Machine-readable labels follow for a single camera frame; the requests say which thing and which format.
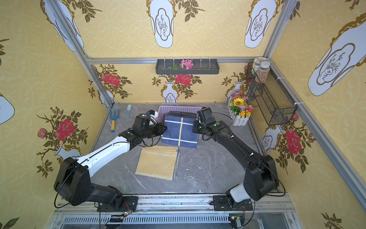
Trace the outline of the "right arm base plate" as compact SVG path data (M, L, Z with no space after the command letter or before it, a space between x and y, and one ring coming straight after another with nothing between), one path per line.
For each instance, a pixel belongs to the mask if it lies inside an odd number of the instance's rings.
M214 207L215 211L252 211L253 203L251 199L245 199L241 202L235 202L229 196L213 196L213 200L209 203Z

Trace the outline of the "tan pillowcase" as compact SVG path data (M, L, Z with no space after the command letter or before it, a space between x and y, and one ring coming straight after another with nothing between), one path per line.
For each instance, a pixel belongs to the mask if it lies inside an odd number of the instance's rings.
M136 175L173 181L179 161L178 147L154 146L143 148Z

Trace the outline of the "navy plaid pillowcase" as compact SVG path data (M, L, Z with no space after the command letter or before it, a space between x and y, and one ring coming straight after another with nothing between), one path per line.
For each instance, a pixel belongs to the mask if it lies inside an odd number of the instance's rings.
M197 148L198 134L193 132L194 118L168 115L164 125L167 130L162 143L178 147Z

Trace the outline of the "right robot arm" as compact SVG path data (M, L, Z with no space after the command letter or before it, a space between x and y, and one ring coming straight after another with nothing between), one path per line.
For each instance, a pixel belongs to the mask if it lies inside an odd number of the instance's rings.
M221 144L244 168L243 183L227 193L234 202L239 203L246 199L258 201L279 186L275 160L270 155L263 156L246 145L225 122L215 120L210 108L198 111L198 120L194 121L193 132Z

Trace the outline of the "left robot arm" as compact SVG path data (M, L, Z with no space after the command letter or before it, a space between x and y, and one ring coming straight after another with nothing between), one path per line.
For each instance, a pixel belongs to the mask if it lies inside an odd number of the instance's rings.
M72 206L95 202L120 210L125 206L122 192L112 186L93 184L92 176L118 156L141 146L145 139L161 137L166 130L166 126L149 114L139 114L132 128L121 132L110 143L77 159L65 159L61 163L54 190Z

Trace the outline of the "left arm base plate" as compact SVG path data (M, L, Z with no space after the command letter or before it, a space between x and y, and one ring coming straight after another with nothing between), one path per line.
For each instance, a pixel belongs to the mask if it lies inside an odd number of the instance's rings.
M127 212L131 210L136 211L138 204L137 196L122 196L117 197L111 204L101 204L97 207L98 212Z

